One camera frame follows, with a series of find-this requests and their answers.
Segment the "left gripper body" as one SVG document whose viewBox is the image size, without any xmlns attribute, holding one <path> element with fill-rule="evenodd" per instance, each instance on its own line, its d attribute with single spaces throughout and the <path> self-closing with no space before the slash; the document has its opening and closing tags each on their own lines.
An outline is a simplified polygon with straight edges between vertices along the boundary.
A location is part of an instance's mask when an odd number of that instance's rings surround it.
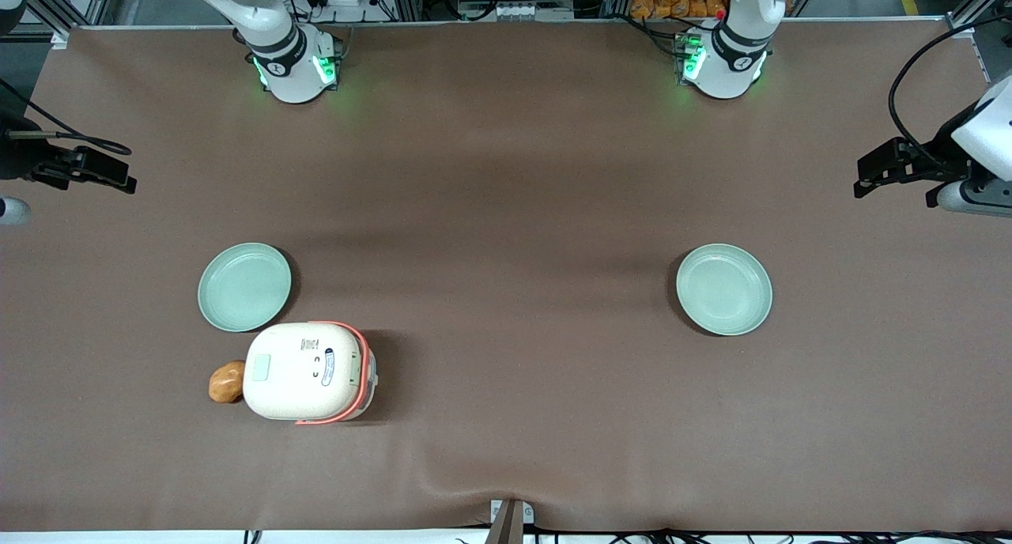
<svg viewBox="0 0 1012 544">
<path fill-rule="evenodd" d="M 991 83 L 984 95 L 941 127 L 941 161 L 950 170 L 969 163 L 1011 180 L 1011 77 Z"/>
</svg>

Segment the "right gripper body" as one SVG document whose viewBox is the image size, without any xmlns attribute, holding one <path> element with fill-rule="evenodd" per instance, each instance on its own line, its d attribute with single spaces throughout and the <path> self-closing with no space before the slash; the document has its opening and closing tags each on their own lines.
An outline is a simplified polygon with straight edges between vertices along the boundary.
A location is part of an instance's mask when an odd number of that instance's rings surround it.
<svg viewBox="0 0 1012 544">
<path fill-rule="evenodd" d="M 26 179 L 39 163 L 36 141 L 11 140 L 10 132 L 36 132 L 40 127 L 23 115 L 1 115 L 1 180 Z"/>
</svg>

